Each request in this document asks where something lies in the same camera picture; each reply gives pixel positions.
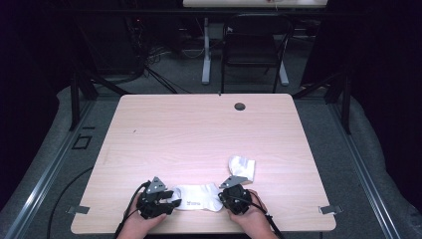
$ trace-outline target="white cloth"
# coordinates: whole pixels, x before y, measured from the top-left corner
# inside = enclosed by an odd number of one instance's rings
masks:
[[[242,156],[232,156],[229,159],[229,168],[232,175],[247,177],[248,180],[254,181],[255,160],[249,160]]]
[[[172,202],[182,199],[178,210],[210,210],[217,212],[223,207],[218,193],[220,192],[214,183],[205,185],[177,185],[173,189],[173,196],[167,199]]]

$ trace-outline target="human arm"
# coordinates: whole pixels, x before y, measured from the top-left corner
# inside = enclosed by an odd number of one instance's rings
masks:
[[[139,194],[136,195],[130,205],[130,216],[124,221],[123,228],[118,234],[117,239],[142,239],[146,236],[149,230],[166,218],[167,215],[165,213],[150,219],[144,219],[141,217],[136,209],[136,202],[138,198]]]
[[[254,190],[249,191],[251,192],[252,202],[261,205],[267,211],[267,207],[259,199],[258,193]],[[230,219],[239,224],[252,239],[277,239],[265,214],[257,207],[250,206],[248,211],[242,215],[235,215],[230,210],[227,211]]]

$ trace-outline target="wooden table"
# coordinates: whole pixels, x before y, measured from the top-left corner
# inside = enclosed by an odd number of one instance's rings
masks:
[[[234,108],[245,105],[243,111]],[[228,160],[256,160],[257,190],[282,231],[328,231],[332,215],[294,102],[289,95],[138,95],[121,98],[72,231],[113,233],[134,190],[158,176],[168,187],[220,185]],[[174,210],[151,233],[234,233],[219,212]]]

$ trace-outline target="black curtain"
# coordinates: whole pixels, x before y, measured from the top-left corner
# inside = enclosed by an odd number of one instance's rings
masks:
[[[70,83],[69,58],[37,1],[0,3],[0,208],[20,183]]]
[[[302,84],[317,83],[341,70],[350,54],[358,57],[353,61],[351,93],[379,138],[387,172],[402,195],[422,211],[420,4],[329,0],[327,8],[370,12],[370,17],[365,25],[359,20],[322,22]],[[364,41],[356,48],[358,39]]]

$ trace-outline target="table leg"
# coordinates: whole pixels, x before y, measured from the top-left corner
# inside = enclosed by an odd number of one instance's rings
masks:
[[[208,18],[204,19],[204,67],[202,69],[202,84],[210,84],[211,71],[211,53],[210,53],[210,38],[208,35]]]

